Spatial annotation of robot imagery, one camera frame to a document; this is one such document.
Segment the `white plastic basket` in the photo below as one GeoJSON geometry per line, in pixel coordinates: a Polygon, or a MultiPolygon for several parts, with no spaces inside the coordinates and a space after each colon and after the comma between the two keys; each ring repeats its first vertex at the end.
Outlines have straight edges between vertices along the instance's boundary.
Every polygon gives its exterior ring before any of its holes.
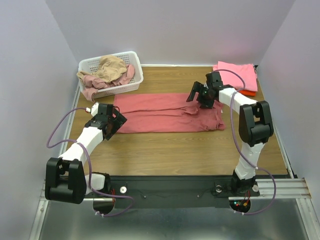
{"type": "MultiPolygon", "coordinates": [[[[134,77],[126,85],[114,86],[106,89],[99,89],[98,92],[94,95],[95,99],[137,90],[139,88],[140,83],[142,83],[142,81],[144,80],[144,73],[142,72],[140,60],[138,58],[138,55],[134,51],[125,51],[111,55],[122,59],[125,62],[125,64],[132,64],[135,69],[134,77]]],[[[79,62],[78,70],[85,71],[88,73],[96,72],[98,70],[100,58],[101,56],[97,56],[82,60],[81,62],[79,62]]],[[[85,86],[80,79],[79,82],[80,90],[82,92],[85,86]]]]}

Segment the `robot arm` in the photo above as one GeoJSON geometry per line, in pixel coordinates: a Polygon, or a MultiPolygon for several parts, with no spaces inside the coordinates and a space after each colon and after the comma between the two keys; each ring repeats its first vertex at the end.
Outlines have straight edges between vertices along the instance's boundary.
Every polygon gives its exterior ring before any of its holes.
{"type": "MultiPolygon", "coordinates": [[[[219,101],[230,107],[232,96],[237,91],[230,85],[223,85],[219,72],[208,73],[206,78],[206,84],[199,82],[193,84],[187,102],[192,101],[195,93],[198,92],[197,101],[201,104],[201,108],[212,108],[214,101],[219,101]]],[[[232,108],[239,114],[241,153],[254,166],[257,166],[261,150],[274,133],[269,104],[266,101],[257,102],[237,92],[232,108]]],[[[239,163],[232,175],[232,190],[243,192],[250,189],[255,184],[255,176],[256,168],[253,168],[240,156],[239,163]]]]}
{"type": "MultiPolygon", "coordinates": [[[[91,192],[89,176],[84,174],[87,160],[82,144],[90,155],[104,139],[109,140],[127,119],[112,104],[96,102],[87,108],[93,118],[89,120],[75,143],[58,158],[50,158],[46,164],[45,197],[48,200],[79,204],[91,192]]],[[[108,182],[107,174],[93,173],[91,187],[101,190],[108,182]]]]}

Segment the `beige cloth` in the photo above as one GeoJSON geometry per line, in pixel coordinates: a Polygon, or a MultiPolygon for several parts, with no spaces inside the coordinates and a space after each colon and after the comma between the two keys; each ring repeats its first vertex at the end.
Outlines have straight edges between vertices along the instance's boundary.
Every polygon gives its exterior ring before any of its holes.
{"type": "Polygon", "coordinates": [[[126,63],[113,55],[106,55],[100,58],[98,70],[93,73],[79,71],[76,75],[84,82],[85,75],[91,75],[104,80],[106,83],[112,82],[127,72],[126,63]]]}
{"type": "Polygon", "coordinates": [[[132,64],[128,64],[126,67],[127,72],[122,74],[117,80],[111,82],[105,82],[96,76],[84,75],[83,82],[85,88],[82,90],[82,94],[88,101],[94,102],[94,96],[99,89],[107,89],[128,84],[135,75],[135,67],[132,64]]]}

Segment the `pink cloth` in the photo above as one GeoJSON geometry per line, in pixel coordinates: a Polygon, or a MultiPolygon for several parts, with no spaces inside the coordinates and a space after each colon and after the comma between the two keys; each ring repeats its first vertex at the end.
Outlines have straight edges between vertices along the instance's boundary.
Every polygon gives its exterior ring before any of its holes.
{"type": "Polygon", "coordinates": [[[201,109],[197,101],[186,102],[188,93],[120,94],[114,105],[127,121],[118,133],[173,133],[224,130],[222,103],[201,109]]]}
{"type": "Polygon", "coordinates": [[[118,79],[111,82],[105,82],[103,79],[96,76],[85,75],[82,80],[85,86],[82,94],[88,101],[94,102],[94,96],[99,89],[107,89],[128,84],[135,75],[135,67],[132,64],[128,64],[126,68],[127,72],[122,74],[122,76],[118,79]]]}
{"type": "MultiPolygon", "coordinates": [[[[213,70],[217,69],[228,69],[239,74],[245,81],[245,90],[252,92],[258,91],[257,76],[253,64],[235,65],[218,61],[217,65],[213,65],[213,70]]],[[[231,72],[220,71],[219,73],[224,85],[230,84],[235,89],[240,89],[244,86],[241,80],[231,72]]]]}

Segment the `wooden surface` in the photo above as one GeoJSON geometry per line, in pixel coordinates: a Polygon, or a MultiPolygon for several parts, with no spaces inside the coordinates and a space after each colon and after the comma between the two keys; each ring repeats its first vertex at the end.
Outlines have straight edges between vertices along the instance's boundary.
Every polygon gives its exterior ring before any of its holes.
{"type": "MultiPolygon", "coordinates": [[[[205,74],[211,70],[211,67],[144,67],[144,81],[139,89],[125,94],[189,93],[194,81],[205,83],[205,74]]],[[[253,99],[264,99],[260,87],[253,99]]],[[[97,101],[113,103],[114,97],[97,101]]],[[[92,105],[80,94],[78,107],[92,105]]],[[[239,115],[233,116],[238,133],[239,115]]],[[[84,111],[76,112],[71,139],[78,138],[90,118],[84,111]]],[[[223,107],[222,118],[226,124],[223,131],[117,133],[93,151],[92,170],[111,175],[230,175],[238,164],[239,154],[232,139],[228,106],[223,107]]],[[[262,150],[258,165],[272,174],[287,174],[275,135],[262,150]]]]}

